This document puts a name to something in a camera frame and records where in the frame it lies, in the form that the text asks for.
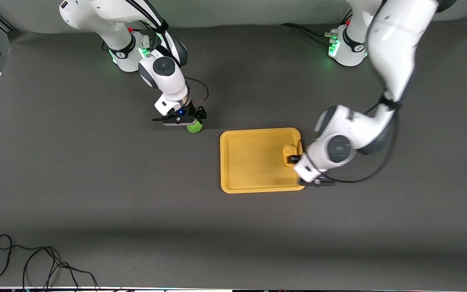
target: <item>yellow tray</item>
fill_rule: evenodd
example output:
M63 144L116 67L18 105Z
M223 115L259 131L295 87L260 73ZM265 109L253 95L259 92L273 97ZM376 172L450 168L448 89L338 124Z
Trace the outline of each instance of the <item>yellow tray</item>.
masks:
M302 154L295 128L226 131L221 135L221 188L228 194L299 191L298 176L284 163L286 145Z

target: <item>green led light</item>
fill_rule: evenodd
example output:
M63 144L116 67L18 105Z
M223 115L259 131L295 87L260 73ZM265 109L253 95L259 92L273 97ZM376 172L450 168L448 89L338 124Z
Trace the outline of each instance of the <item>green led light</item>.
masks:
M111 50L109 50L109 54L111 55L111 58L113 58L113 63L116 64L115 56L113 55L113 53L111 52Z
M336 56L336 53L338 52L339 47L340 47L340 41L336 40L334 44L331 44L331 48L329 49L329 55L331 57Z
M150 51L148 49L144 49L144 48L138 48L138 52L140 53L142 58L145 58L145 57L147 57L147 55L150 54Z

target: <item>gray table surface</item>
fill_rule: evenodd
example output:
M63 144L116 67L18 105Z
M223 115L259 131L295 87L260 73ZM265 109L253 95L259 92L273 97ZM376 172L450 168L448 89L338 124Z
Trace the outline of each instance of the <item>gray table surface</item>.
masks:
M378 78L368 60L337 65L283 26L174 33L190 52L183 72L211 91L198 134L150 122L159 91L120 72L97 35L11 37L0 78L0 233L57 247L103 286L467 291L467 19L426 32L380 175L260 194L221 190L222 132L295 127L310 142L327 107L370 107ZM356 157L332 175L363 176L381 158ZM29 254L13 254L0 285L20 285ZM43 284L48 263L32 261L32 284ZM71 285L67 273L56 285Z

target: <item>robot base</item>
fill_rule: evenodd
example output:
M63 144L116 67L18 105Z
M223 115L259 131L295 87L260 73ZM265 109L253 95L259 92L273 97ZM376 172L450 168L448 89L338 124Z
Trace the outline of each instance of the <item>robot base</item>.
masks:
M362 47L360 52L353 52L352 48L343 40L343 31L347 25L343 24L337 28L332 29L331 33L337 33L339 39L330 46L328 56L335 59L341 65L352 67L360 64L367 56L367 49Z
M132 32L135 37L135 48L129 53L125 59L121 59L118 56L114 56L113 62L118 65L118 68L124 72L136 72L138 70L138 62L145 57L146 48L150 48L150 39L148 35L142 35L139 32Z

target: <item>black wire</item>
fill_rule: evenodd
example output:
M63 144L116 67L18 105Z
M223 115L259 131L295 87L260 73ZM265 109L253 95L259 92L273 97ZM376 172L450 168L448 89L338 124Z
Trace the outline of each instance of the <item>black wire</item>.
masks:
M204 82L202 82L199 79L194 79L194 78L190 78L190 77L187 77L187 76L185 76L185 79L201 83L201 85L203 85L204 89L206 89L206 97L203 98L202 100L193 100L193 102L203 102L203 101L206 101L208 99L208 96L210 95L210 91L208 89L208 86Z
M285 23L285 24L281 24L281 26L292 26L293 28L301 28L301 29L307 31L307 32L310 33L310 34L319 35L319 36L322 36L322 37L324 36L323 33L313 31L313 30L311 30L311 29L309 29L309 28L306 28L305 26L301 26L300 24L292 24L292 23L287 22L287 23Z
M373 105L370 109L367 109L367 111L365 112L365 114L368 114L369 112L371 112L371 110L377 108L379 104L380 104L380 102L377 102L377 103L376 103L375 105Z
M152 52L152 50L154 50L154 48L156 48L158 46L158 39L159 39L158 36L154 37L154 45L150 46L150 48L149 48L150 52Z
M48 290L48 288L50 286L50 279L53 276L55 270L57 270L57 268L64 268L64 269L67 269L67 270L70 271L70 275L72 277L73 283L75 284L77 289L79 289L80 286L79 286L73 272L89 274L91 276L91 279L93 280L93 284L95 286L95 291L97 290L97 287L99 285L98 285L94 275L92 273L90 273L90 272L87 272L87 271L84 271L84 270L79 270L78 268L73 268L67 262L61 261L61 256L60 256L59 252L54 247L52 247L52 246L39 246L39 247L29 248L29 247L25 247L25 246L22 246L22 245L19 245L19 244L13 244L12 238L7 234L0 234L0 240L3 237L8 239L9 246L3 248L0 245L0 250L2 250L2 251L8 250L8 255L7 255L5 268L3 268L2 272L0 272L0 277L6 272L6 270L8 268L8 265L10 264L10 257L11 257L11 254L12 254L12 250L15 247L24 249L26 251L34 251L32 253L32 255L30 255L30 257L28 257L28 259L26 260L26 263L24 264L23 275L22 275L22 288L23 288L23 290L26 290L25 277L26 277L27 270L28 270L28 264L30 263L30 260L32 260L32 258L41 251L44 251L49 257L52 258L52 265L50 267L50 272L48 273L48 279L46 279L46 283L43 286L43 290Z
M341 21L340 24L345 24L345 22L349 19L349 17L350 17L350 16L349 16L349 13L351 13L351 12L352 12L352 9L349 10L349 11L347 12L347 14L345 14L345 17L343 17L343 19L342 19L342 21Z
M105 43L105 41L102 41L101 49L102 49L102 51L107 52L109 50L109 47L107 47L107 49L106 49L106 48L104 48L104 46L107 46L107 44Z
M145 22L143 22L143 21L141 21L141 20L140 20L139 22L140 22L141 24L143 24L148 30L151 30L151 29L150 29L150 26L149 26L148 24L146 24Z
M125 0L126 2L128 2L131 6L133 6L137 11L139 11L141 14L143 14L156 28L160 28L161 25L158 25L158 22L156 22L154 20L154 18L149 14L147 13L147 11L145 11L145 9L143 9L139 4L137 4L135 1L133 0ZM157 34L157 35L160 35L161 36L161 39L163 42L165 42L165 45L167 45L167 50L169 51L169 53L171 54L171 56L169 57L172 57L174 59L174 61L176 61L176 57L174 57L172 55L172 52L170 50L170 45L169 45L169 42L167 41L167 38L165 37L165 33L160 33L160 34Z
M310 34L308 34L308 30L311 31L309 28L307 28L306 30L304 30L303 28L301 28L298 24L296 24L296 26L292 26L291 24L281 24L282 26L291 26L293 28L296 28L298 31L302 32L304 35L306 35L306 37L308 37L309 39L313 40L315 43L317 44L320 44L320 45L324 45L324 46L329 46L330 44L324 42L324 41L319 41L317 39L315 39L314 37L312 37Z

